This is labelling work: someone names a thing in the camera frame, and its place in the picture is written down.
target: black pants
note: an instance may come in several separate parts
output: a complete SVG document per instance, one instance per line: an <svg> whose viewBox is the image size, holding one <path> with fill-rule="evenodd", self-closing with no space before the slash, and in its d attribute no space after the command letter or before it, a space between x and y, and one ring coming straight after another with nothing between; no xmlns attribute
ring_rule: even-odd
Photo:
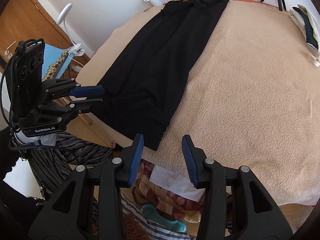
<svg viewBox="0 0 320 240"><path fill-rule="evenodd" d="M129 42L100 80L105 104L93 107L107 125L157 150L229 0L170 1Z"/></svg>

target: striped fabric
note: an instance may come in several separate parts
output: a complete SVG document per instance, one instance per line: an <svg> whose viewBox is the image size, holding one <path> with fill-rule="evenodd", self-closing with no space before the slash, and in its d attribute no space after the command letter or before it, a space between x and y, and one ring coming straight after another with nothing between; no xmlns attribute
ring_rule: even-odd
<svg viewBox="0 0 320 240"><path fill-rule="evenodd" d="M146 220L142 215L142 209L131 203L121 193L122 210L124 215L131 212L135 220L139 223L140 227L145 230L152 240L195 240L195 236L188 235L187 233L176 233L165 229L163 226L152 220Z"/></svg>
<svg viewBox="0 0 320 240"><path fill-rule="evenodd" d="M79 164L86 166L94 167L113 157L112 148L81 140L66 132L57 134L56 145L68 148L77 155ZM56 149L31 149L23 155L28 160L33 175L40 186L41 194L46 200L72 172L69 164L77 164L70 152ZM98 201L95 199L93 200L92 217L97 223Z"/></svg>

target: blue folder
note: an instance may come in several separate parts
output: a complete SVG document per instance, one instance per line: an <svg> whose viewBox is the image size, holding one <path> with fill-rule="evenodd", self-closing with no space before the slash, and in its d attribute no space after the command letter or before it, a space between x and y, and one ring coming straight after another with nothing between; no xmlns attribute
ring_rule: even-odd
<svg viewBox="0 0 320 240"><path fill-rule="evenodd" d="M45 74L47 73L47 70L50 66L50 64L54 64L58 58L61 56L62 52L64 52L66 49L58 49L54 46L51 46L49 44L46 44L44 47L44 62L42 65L42 78L44 78ZM64 63L62 64L60 70L56 74L55 78L60 78L65 70L67 69L71 58L73 58L74 54L71 53L69 57L66 58Z"/></svg>

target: blue gripper pad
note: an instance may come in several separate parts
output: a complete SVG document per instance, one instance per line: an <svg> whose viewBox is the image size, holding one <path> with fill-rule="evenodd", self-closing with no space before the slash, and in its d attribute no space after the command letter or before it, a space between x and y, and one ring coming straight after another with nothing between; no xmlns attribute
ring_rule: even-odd
<svg viewBox="0 0 320 240"><path fill-rule="evenodd" d="M97 97L104 94L102 86L77 87L70 90L70 95L75 98Z"/></svg>
<svg viewBox="0 0 320 240"><path fill-rule="evenodd" d="M197 185L199 184L197 166L192 156L191 148L190 148L190 145L188 144L186 136L182 137L181 144L182 144L182 153L183 153L184 160L186 162L190 181L195 187L197 187Z"/></svg>
<svg viewBox="0 0 320 240"><path fill-rule="evenodd" d="M129 172L129 179L128 184L130 187L135 183L137 179L137 174L140 166L140 161L143 152L143 135L140 135L138 144L136 146L131 165L130 165L130 172Z"/></svg>

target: beige blanket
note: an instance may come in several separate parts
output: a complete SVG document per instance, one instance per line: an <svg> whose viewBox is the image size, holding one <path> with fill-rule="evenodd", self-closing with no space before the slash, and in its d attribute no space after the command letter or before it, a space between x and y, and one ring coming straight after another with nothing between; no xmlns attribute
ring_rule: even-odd
<svg viewBox="0 0 320 240"><path fill-rule="evenodd" d="M129 20L77 77L96 85L123 48L162 7ZM261 4L230 1L189 74L182 101L157 152L143 158L188 177L181 138L224 166L249 166L277 204L320 197L320 69L290 17ZM121 146L131 140L101 122Z"/></svg>

